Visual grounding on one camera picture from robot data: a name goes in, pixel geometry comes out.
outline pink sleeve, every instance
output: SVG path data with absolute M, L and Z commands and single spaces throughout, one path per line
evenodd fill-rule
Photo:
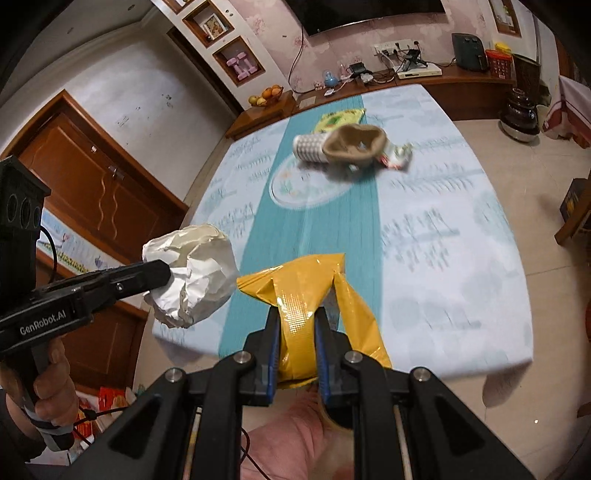
M 295 403 L 272 422 L 249 432 L 249 455 L 271 480 L 307 480 L 315 461 L 324 451 L 327 430 L 320 417 L 318 393 L 298 394 Z M 246 458 L 241 467 L 244 480 L 264 477 Z

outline picture frame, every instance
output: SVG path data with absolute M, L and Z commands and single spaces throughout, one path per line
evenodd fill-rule
M 519 22 L 511 0 L 488 0 L 499 33 L 521 37 Z
M 215 40 L 220 35 L 224 35 L 228 31 L 227 26 L 224 25 L 215 13 L 209 15 L 199 26 L 212 40 Z

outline door handle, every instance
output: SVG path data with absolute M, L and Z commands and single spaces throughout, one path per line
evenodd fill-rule
M 114 165 L 111 165 L 111 166 L 109 166 L 109 171 L 112 172 L 113 179 L 115 177 L 117 177 L 120 180 L 123 180 L 125 178 L 125 174 L 122 171 L 119 171 L 119 167 L 115 167 Z

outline screw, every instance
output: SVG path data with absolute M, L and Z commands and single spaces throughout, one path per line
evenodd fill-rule
M 241 364 L 241 365 L 249 362 L 251 360 L 251 358 L 252 358 L 252 355 L 245 350 L 241 350 L 240 352 L 237 352 L 234 354 L 234 361 L 236 363 Z
M 363 360 L 363 354 L 357 350 L 349 350 L 345 354 L 345 360 L 347 360 L 350 364 L 358 364 L 361 360 Z
M 171 383 L 178 382 L 182 377 L 183 371 L 180 368 L 176 367 L 169 368 L 164 373 L 164 378 Z
M 419 367 L 414 369 L 413 376 L 419 380 L 419 382 L 426 382 L 431 378 L 431 372 L 426 368 Z

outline crumpled white paper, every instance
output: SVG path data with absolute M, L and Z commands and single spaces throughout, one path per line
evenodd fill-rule
M 144 245 L 142 258 L 170 266 L 168 284 L 145 296 L 154 317 L 170 327 L 188 328 L 208 318 L 236 288 L 232 244 L 213 225 L 190 225 L 154 238 Z

